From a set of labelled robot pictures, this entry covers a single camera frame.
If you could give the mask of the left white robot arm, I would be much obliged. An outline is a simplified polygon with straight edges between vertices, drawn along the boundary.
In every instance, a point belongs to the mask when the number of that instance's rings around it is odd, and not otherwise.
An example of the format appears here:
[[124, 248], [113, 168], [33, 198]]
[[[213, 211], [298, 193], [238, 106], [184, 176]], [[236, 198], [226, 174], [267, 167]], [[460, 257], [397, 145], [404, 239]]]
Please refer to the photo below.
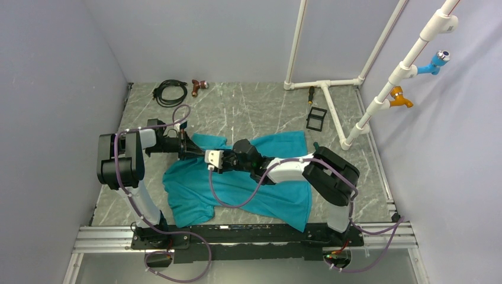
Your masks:
[[168, 125], [149, 119], [146, 128], [122, 134], [102, 134], [98, 138], [96, 173], [101, 184], [116, 191], [136, 214], [136, 233], [157, 249], [170, 240], [169, 226], [162, 211], [155, 205], [144, 183], [144, 155], [175, 153], [180, 160], [196, 159], [205, 151], [185, 132], [182, 123], [176, 136], [165, 134]]

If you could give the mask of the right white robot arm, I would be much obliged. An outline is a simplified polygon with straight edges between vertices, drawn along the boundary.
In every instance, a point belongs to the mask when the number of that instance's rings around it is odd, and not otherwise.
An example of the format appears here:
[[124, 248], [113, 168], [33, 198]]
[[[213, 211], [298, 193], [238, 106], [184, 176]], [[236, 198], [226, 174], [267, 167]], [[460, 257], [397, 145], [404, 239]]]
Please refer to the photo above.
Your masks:
[[349, 238], [352, 201], [357, 195], [359, 169], [327, 147], [300, 157], [279, 158], [260, 154], [247, 139], [231, 150], [211, 150], [205, 154], [208, 170], [218, 174], [229, 171], [249, 173], [261, 185], [308, 182], [330, 204], [326, 237], [339, 246]]

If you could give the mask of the teal t-shirt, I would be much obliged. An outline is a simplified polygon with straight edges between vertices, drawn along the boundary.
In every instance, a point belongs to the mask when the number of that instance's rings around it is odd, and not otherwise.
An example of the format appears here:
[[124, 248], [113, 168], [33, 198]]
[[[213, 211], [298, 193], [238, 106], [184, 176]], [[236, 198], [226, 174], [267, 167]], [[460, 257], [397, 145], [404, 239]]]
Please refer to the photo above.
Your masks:
[[216, 197], [229, 205], [250, 202], [243, 210], [278, 218], [304, 231], [311, 212], [312, 193], [308, 182], [284, 182], [258, 186], [249, 173], [231, 171], [210, 175], [203, 159], [175, 162], [164, 173], [162, 183], [176, 225], [185, 227], [209, 221], [215, 216]]

